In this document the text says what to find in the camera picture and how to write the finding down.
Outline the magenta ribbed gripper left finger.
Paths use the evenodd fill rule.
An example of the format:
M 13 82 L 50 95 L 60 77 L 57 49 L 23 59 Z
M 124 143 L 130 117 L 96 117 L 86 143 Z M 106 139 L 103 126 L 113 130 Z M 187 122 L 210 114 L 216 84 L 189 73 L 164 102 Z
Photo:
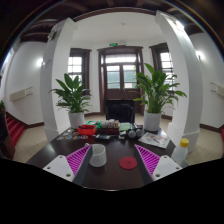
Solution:
M 44 167 L 44 170 L 72 182 L 75 179 L 89 149 L 90 145 L 86 145 L 67 156 L 58 155 Z

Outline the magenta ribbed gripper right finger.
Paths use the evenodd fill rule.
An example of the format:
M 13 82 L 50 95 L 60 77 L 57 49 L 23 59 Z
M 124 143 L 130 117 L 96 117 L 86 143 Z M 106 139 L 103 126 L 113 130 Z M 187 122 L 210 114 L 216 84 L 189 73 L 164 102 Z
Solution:
M 182 169 L 182 167 L 168 155 L 159 156 L 140 145 L 135 145 L 135 148 L 144 164 L 144 168 L 153 181 L 159 180 Z

